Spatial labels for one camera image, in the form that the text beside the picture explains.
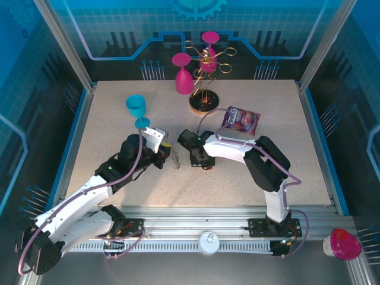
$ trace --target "magenta wine glass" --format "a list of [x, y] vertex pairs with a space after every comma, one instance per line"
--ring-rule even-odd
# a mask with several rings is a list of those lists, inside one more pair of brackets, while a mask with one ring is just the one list
[[[216, 55], [216, 52], [212, 48], [211, 44], [218, 42], [220, 39], [219, 35], [214, 31], [206, 31], [202, 35], [202, 40], [204, 40], [208, 44], [208, 51], [210, 53], [210, 57], [213, 57]], [[205, 64], [201, 62], [199, 64], [199, 68], [203, 68], [205, 72], [213, 72], [216, 69], [217, 66], [217, 59], [213, 58], [211, 60], [211, 63]]]
[[176, 75], [176, 88], [177, 92], [182, 95], [187, 95], [193, 92], [194, 84], [192, 82], [192, 75], [185, 69], [185, 65], [188, 65], [191, 61], [191, 57], [184, 52], [177, 53], [172, 58], [172, 62], [177, 67], [180, 67]]

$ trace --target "purple snack bag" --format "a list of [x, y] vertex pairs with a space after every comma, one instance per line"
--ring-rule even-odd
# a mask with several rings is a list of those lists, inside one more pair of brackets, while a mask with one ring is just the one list
[[222, 126], [227, 124], [226, 128], [236, 129], [240, 132], [245, 132], [250, 135], [255, 135], [257, 123], [260, 118], [259, 113], [245, 111], [236, 107], [228, 107], [231, 112], [226, 112]]

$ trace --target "beige table surface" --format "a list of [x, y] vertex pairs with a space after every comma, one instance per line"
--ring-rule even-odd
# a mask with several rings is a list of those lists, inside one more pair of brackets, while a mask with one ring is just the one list
[[[261, 114], [255, 138], [270, 137], [287, 156], [290, 171], [302, 180], [289, 188], [289, 204], [330, 204], [327, 189], [306, 123], [302, 105], [292, 80], [217, 80], [212, 91], [220, 97], [219, 107], [239, 107]], [[188, 97], [176, 92], [174, 81], [100, 81], [88, 115], [67, 195], [79, 189], [94, 171], [120, 150], [129, 134], [137, 133], [135, 118], [128, 113], [125, 100], [141, 94], [147, 102], [151, 127], [169, 132], [169, 141], [179, 154], [180, 169], [167, 159], [163, 170], [150, 166], [135, 182], [102, 205], [116, 206], [241, 206], [265, 205], [264, 193], [247, 167], [235, 161], [216, 158], [213, 170], [191, 167], [189, 153], [177, 143], [186, 128], [195, 132], [200, 116], [189, 107]], [[205, 130], [220, 127], [224, 112], [210, 115]], [[232, 130], [222, 135], [251, 136]]]

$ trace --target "round black base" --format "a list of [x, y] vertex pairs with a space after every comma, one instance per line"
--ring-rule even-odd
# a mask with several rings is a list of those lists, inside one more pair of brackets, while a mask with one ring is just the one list
[[197, 113], [207, 113], [211, 110], [214, 110], [219, 105], [219, 97], [215, 92], [207, 90], [207, 101], [206, 90], [200, 90], [195, 96], [192, 94], [190, 96], [189, 102], [191, 109]]

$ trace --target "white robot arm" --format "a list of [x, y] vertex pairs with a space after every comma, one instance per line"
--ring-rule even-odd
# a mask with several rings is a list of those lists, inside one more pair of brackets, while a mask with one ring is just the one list
[[[209, 156], [212, 157], [224, 157], [236, 162], [245, 162], [245, 154], [252, 150], [252, 146], [255, 145], [255, 140], [237, 140], [234, 138], [226, 138], [221, 135], [210, 135], [205, 144], [204, 150]], [[278, 191], [268, 192], [264, 191], [265, 200], [267, 202], [267, 217], [276, 223], [281, 223], [287, 217], [289, 208], [286, 205], [286, 196], [284, 196], [283, 185], [286, 180], [283, 180]]]
[[[147, 128], [144, 132], [148, 134], [148, 137], [142, 139], [142, 152], [134, 172], [143, 171], [151, 164], [162, 169], [170, 155], [170, 147], [162, 144], [165, 142], [167, 132], [159, 128]], [[79, 220], [95, 205], [132, 181], [132, 175], [130, 175], [119, 183], [89, 191], [94, 186], [112, 184], [110, 182], [124, 178], [136, 162], [138, 148], [139, 135], [130, 135], [123, 142], [118, 157], [111, 157], [102, 163], [95, 171], [95, 175], [78, 191], [34, 220], [25, 218], [18, 225], [21, 236], [21, 240], [18, 242], [20, 252], [32, 239], [24, 261], [35, 274], [40, 275], [49, 271], [66, 252], [89, 238], [100, 235], [119, 238], [143, 228], [142, 219], [127, 219], [112, 205], [103, 207], [89, 218]], [[40, 232], [33, 237], [37, 229]]]
[[[199, 136], [186, 129], [180, 134], [178, 142], [190, 152], [192, 166], [210, 170], [215, 166], [215, 157], [224, 157], [247, 165], [255, 183], [264, 190], [268, 234], [280, 235], [288, 228], [291, 213], [287, 207], [284, 189], [287, 175], [276, 164], [288, 171], [290, 162], [268, 137], [243, 141], [218, 136], [210, 131]], [[269, 155], [275, 163], [270, 159], [262, 159], [262, 152]]]

